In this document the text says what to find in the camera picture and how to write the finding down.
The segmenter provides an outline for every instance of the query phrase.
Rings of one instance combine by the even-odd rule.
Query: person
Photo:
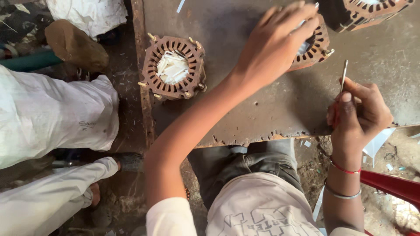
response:
[[[55,174],[0,193],[0,235],[49,235],[80,209],[98,205],[97,181],[117,171],[142,171],[141,161],[138,153],[118,153],[87,165],[58,169]],[[110,224],[111,219],[99,207],[92,216],[95,224]]]
[[[187,156],[208,208],[208,236],[321,235],[300,186],[290,140],[268,141],[265,153],[232,153],[226,147],[193,150],[230,109],[289,69],[300,45],[319,24],[316,12],[314,4],[303,1],[269,9],[230,74],[179,116],[146,152],[149,236],[197,235],[180,173]],[[338,115],[336,105],[339,123],[331,135],[332,164],[323,196],[325,227],[331,236],[364,235],[362,149],[390,125],[393,116],[376,85],[348,78],[344,92],[328,108],[329,125]]]

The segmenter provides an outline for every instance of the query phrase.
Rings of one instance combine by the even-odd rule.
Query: green pipe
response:
[[[45,51],[29,56],[0,60],[0,65],[17,72],[30,72],[63,63],[53,51]]]

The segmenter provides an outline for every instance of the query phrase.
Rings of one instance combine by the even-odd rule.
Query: left hand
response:
[[[249,89],[271,84],[291,66],[302,43],[319,25],[315,4],[299,1],[284,9],[270,8],[258,22],[246,43],[233,73]]]

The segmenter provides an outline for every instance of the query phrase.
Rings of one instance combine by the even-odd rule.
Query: metal bangle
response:
[[[330,189],[330,187],[328,187],[327,180],[325,180],[324,186],[325,186],[325,189],[328,192],[330,192],[334,197],[337,197],[337,198],[340,198],[340,199],[353,199],[353,198],[356,198],[357,196],[359,196],[360,194],[362,194],[362,186],[360,186],[360,191],[356,195],[353,195],[353,196],[344,196],[344,195],[340,195],[340,194],[334,192],[332,189]]]

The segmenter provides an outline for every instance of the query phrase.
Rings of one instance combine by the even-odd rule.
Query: white pants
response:
[[[90,206],[89,185],[118,171],[111,157],[44,177],[0,194],[1,236],[47,236]]]

